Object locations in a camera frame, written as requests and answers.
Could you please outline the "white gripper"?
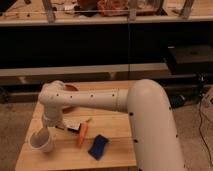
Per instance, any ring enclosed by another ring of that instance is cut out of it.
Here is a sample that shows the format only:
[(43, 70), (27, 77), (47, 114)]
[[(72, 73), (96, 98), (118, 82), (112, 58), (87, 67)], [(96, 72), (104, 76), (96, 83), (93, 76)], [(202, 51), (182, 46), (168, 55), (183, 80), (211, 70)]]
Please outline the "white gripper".
[[(42, 124), (45, 127), (55, 127), (62, 123), (62, 116), (57, 116), (54, 118), (47, 117), (45, 114), (42, 115)], [(49, 130), (47, 128), (42, 128), (36, 134), (37, 141), (39, 143), (45, 143), (49, 138)]]

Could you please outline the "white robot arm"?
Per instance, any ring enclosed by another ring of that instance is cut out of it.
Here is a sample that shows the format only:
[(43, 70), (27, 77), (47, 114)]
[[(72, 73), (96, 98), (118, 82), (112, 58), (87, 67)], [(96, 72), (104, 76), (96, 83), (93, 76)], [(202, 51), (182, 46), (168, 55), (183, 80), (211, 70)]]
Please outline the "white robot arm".
[(62, 122), (64, 106), (124, 112), (129, 115), (138, 171), (186, 171), (176, 124), (164, 88), (150, 79), (128, 89), (68, 91), (61, 81), (46, 85), (38, 95), (42, 122)]

